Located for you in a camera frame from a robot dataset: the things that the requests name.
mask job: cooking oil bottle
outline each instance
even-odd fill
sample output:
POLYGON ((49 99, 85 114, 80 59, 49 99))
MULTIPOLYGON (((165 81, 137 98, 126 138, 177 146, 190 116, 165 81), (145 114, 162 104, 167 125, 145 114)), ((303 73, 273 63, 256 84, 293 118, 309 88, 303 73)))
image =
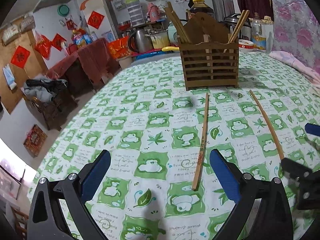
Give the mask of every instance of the cooking oil bottle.
POLYGON ((204 12, 209 14, 212 18, 214 18, 214 10, 207 6, 204 3, 204 0, 193 0, 193 6, 190 9, 190 12, 197 13, 197 12, 204 12))

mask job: clothing pile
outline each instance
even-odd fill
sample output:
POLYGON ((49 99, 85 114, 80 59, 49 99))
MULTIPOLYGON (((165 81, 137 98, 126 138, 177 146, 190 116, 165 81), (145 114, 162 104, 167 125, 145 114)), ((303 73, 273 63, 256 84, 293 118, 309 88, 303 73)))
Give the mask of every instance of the clothing pile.
POLYGON ((50 103, 54 97, 68 85, 65 79, 49 79, 46 77, 27 79, 23 84, 23 93, 27 98, 36 97, 43 103, 50 103))

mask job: pink bottle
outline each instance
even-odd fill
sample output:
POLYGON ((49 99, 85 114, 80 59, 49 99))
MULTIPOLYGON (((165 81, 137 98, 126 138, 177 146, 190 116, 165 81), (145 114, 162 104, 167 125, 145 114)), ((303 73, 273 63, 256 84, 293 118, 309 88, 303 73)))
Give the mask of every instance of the pink bottle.
POLYGON ((148 15, 151 22, 160 20, 160 10, 153 3, 148 3, 148 15))

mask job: green and white tablecloth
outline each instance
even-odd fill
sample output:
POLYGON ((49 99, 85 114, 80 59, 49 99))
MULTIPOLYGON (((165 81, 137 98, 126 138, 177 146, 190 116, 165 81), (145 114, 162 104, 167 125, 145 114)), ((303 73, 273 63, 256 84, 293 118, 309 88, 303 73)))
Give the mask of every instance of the green and white tablecloth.
MULTIPOLYGON (((290 206, 296 188, 279 169, 269 129, 249 94, 252 89, 276 130, 284 155, 320 169, 318 138, 304 125, 320 121, 318 98, 291 67, 265 54, 240 54, 239 88, 210 87, 185 91, 180 57, 125 69, 72 119, 42 161, 41 177, 64 179, 79 172, 106 149, 111 166, 86 206, 109 239, 212 239, 228 217, 228 200, 212 168, 217 148, 242 172, 257 179, 280 177, 290 206), (191 190, 210 93, 208 139, 202 180, 191 190)), ((66 203, 61 201, 74 236, 81 239, 66 203)), ((292 208, 294 238, 312 222, 311 212, 292 208)), ((248 221, 243 236, 252 221, 248 221)))

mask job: electric kettle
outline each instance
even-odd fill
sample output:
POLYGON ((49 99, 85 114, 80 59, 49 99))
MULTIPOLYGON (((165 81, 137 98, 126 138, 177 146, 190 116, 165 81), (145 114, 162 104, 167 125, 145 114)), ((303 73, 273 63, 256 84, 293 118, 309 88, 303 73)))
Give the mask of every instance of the electric kettle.
POLYGON ((143 29, 132 33, 128 39, 129 49, 137 53, 145 53, 153 49, 152 41, 149 37, 145 36, 146 34, 147 32, 143 29), (134 43, 138 49, 135 49, 131 46, 132 39, 134 39, 134 43))

